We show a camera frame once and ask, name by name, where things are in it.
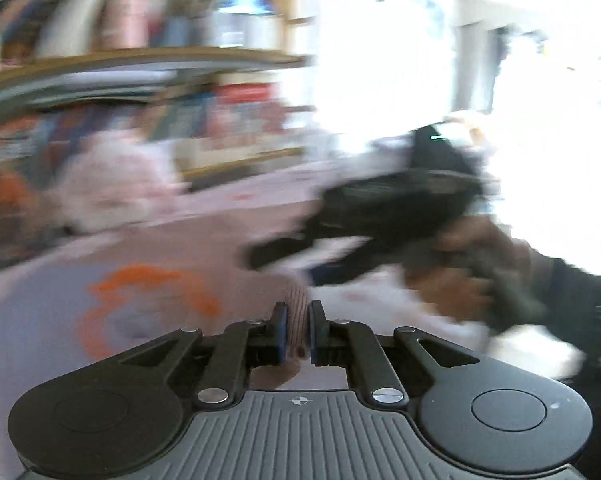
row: white plush toy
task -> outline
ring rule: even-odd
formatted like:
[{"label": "white plush toy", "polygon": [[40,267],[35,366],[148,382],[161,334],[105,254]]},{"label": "white plush toy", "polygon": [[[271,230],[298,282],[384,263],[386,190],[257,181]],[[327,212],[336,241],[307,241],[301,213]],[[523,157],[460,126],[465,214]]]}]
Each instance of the white plush toy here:
[{"label": "white plush toy", "polygon": [[139,143],[133,130],[109,131],[67,161],[56,197],[64,224],[86,234],[171,212],[183,187],[165,150]]}]

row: black sleeve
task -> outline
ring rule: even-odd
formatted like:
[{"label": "black sleeve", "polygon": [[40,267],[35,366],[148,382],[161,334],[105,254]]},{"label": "black sleeve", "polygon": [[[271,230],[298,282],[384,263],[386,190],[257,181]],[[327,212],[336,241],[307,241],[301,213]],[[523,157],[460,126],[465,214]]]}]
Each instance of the black sleeve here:
[{"label": "black sleeve", "polygon": [[545,325],[555,336],[601,360],[601,276],[558,258],[535,254],[533,292],[547,307]]}]

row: silver screw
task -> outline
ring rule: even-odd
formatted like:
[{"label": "silver screw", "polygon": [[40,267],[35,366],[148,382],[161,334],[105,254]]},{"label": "silver screw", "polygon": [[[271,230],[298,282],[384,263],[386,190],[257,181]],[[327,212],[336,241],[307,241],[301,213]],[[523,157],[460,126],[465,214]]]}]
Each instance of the silver screw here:
[{"label": "silver screw", "polygon": [[378,402],[383,404],[395,404],[405,399],[404,394],[395,388],[379,388],[375,390],[371,396]]},{"label": "silver screw", "polygon": [[198,392],[198,400],[205,404],[218,404],[229,399],[229,394],[222,388],[205,388]]}]

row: pink book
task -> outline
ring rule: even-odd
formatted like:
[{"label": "pink book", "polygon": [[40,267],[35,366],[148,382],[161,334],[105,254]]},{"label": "pink book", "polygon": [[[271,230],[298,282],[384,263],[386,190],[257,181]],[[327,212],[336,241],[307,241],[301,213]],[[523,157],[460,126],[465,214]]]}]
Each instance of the pink book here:
[{"label": "pink book", "polygon": [[109,0],[103,40],[107,49],[148,46],[148,0]]}]

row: finger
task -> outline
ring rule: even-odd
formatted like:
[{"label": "finger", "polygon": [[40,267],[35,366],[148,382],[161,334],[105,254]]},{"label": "finger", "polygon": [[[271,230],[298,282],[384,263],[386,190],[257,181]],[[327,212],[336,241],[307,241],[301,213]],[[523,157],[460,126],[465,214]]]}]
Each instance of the finger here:
[{"label": "finger", "polygon": [[492,235],[493,222],[488,216],[463,216],[439,237],[438,248],[442,251],[466,249],[477,242],[484,242]]}]

